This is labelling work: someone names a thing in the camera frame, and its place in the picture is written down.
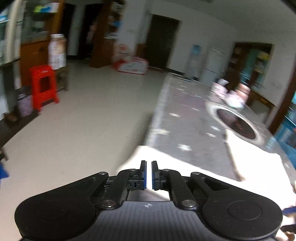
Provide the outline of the cream white garment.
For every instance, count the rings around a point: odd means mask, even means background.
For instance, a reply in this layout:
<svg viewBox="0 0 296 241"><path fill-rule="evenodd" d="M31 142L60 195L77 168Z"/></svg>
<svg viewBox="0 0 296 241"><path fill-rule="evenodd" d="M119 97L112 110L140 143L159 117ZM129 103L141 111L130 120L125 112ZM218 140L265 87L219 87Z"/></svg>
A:
<svg viewBox="0 0 296 241"><path fill-rule="evenodd" d="M274 137L261 133L257 147L231 130L214 126L198 137L197 132L177 134L162 128L146 145L137 146L117 171L135 168L142 159L156 160L160 167L188 175L201 172L218 180L273 200L281 209L295 205L295 170Z"/></svg>

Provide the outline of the round induction cooktop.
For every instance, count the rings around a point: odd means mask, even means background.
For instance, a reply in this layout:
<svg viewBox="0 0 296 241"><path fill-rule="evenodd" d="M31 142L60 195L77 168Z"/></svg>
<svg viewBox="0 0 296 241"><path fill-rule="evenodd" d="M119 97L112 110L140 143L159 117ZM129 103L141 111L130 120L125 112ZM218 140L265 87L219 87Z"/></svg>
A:
<svg viewBox="0 0 296 241"><path fill-rule="evenodd" d="M255 145L264 143L259 128L237 111L212 101L206 101L205 107L212 118L225 129L233 131L238 137Z"/></svg>

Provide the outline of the pink tissue box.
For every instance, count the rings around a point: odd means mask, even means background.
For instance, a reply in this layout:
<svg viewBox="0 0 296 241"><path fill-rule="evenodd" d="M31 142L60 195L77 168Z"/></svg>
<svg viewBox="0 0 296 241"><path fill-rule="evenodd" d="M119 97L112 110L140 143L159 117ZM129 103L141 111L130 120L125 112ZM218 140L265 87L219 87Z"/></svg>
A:
<svg viewBox="0 0 296 241"><path fill-rule="evenodd" d="M220 78L218 81L214 82L211 91L220 98L224 98L228 92L226 85L229 82L223 78Z"/></svg>

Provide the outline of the wet wipes pack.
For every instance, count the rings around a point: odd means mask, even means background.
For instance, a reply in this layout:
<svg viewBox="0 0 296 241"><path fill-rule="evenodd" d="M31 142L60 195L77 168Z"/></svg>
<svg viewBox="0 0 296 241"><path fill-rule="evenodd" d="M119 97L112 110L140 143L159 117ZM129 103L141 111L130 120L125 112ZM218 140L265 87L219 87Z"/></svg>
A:
<svg viewBox="0 0 296 241"><path fill-rule="evenodd" d="M244 100L238 95L237 92L231 90L225 97L225 103L234 109L243 109Z"/></svg>

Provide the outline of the water dispenser with bottle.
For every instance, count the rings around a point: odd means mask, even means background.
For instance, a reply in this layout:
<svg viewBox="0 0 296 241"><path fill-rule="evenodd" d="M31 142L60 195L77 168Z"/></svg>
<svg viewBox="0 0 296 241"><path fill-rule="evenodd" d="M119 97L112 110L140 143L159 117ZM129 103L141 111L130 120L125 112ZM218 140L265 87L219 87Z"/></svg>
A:
<svg viewBox="0 0 296 241"><path fill-rule="evenodd" d="M201 51L200 45L194 44L191 47L189 59L187 61L185 77L189 79L197 79L197 75L201 65Z"/></svg>

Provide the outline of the pink thermos bottle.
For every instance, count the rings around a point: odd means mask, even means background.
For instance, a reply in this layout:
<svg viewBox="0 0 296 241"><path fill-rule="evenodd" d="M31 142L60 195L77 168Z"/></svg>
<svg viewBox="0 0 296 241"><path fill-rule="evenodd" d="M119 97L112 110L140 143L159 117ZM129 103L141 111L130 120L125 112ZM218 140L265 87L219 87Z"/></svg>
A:
<svg viewBox="0 0 296 241"><path fill-rule="evenodd" d="M243 105L246 104L248 96L250 94L250 88L243 83L239 83L236 87L235 92L242 99Z"/></svg>

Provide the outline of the dark wooden side table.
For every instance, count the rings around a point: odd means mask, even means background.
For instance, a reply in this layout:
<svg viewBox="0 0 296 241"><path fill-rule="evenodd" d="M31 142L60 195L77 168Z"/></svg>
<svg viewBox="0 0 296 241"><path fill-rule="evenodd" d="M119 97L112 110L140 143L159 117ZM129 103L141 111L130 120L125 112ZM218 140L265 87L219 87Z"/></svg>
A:
<svg viewBox="0 0 296 241"><path fill-rule="evenodd" d="M275 105L255 90L251 90L246 105L267 125Z"/></svg>

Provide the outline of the white refrigerator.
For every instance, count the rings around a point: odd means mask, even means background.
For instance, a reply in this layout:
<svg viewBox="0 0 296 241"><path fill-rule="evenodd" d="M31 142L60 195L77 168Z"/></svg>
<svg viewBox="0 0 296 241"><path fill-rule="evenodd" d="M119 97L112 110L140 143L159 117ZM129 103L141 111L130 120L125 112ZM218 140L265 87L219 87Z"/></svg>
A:
<svg viewBox="0 0 296 241"><path fill-rule="evenodd" d="M210 48L204 64L204 68L201 71L199 81L202 84L211 86L213 82L219 77L225 53L216 48Z"/></svg>

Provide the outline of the red plastic stool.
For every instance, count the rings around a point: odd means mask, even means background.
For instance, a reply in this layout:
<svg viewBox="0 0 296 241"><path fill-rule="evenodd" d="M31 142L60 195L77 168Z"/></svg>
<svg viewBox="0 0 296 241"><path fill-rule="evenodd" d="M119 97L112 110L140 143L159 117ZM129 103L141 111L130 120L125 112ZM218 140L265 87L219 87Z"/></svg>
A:
<svg viewBox="0 0 296 241"><path fill-rule="evenodd" d="M32 80L33 108L41 111L43 103L59 103L56 75L49 65L38 65L29 69Z"/></svg>

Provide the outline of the purple patterned bin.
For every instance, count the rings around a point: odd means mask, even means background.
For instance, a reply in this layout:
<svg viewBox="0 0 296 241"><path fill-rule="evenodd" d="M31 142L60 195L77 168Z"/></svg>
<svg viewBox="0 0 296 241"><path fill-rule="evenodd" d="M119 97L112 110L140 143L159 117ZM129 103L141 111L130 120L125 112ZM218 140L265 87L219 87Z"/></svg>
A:
<svg viewBox="0 0 296 241"><path fill-rule="evenodd" d="M32 96L25 93L19 94L17 106L21 118L29 116L33 112Z"/></svg>

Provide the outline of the blue star shaped stool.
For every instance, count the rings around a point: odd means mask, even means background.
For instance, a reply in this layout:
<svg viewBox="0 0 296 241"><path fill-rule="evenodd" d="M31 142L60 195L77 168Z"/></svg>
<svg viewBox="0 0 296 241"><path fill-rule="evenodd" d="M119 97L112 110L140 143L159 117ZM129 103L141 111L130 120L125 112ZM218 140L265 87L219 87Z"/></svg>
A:
<svg viewBox="0 0 296 241"><path fill-rule="evenodd" d="M4 165L0 163L0 181L2 179L8 178L10 175L7 170L4 168Z"/></svg>

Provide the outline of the dark wooden display cabinet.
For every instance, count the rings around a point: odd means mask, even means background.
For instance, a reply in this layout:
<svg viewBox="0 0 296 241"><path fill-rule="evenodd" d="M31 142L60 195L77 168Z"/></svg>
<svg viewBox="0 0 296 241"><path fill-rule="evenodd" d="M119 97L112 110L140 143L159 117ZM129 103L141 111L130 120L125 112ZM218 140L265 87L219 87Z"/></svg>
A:
<svg viewBox="0 0 296 241"><path fill-rule="evenodd" d="M269 60L272 44L256 42L236 42L230 57L224 79L227 90L235 90L242 83L249 88L262 82Z"/></svg>

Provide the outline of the printed paper bag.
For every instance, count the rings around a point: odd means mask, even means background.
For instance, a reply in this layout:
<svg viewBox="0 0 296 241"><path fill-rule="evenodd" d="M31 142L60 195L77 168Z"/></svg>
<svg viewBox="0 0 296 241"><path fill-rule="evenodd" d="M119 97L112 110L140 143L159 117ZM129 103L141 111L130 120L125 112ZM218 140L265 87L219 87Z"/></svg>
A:
<svg viewBox="0 0 296 241"><path fill-rule="evenodd" d="M48 45L48 64L53 70L66 66L66 38L63 34L52 34Z"/></svg>

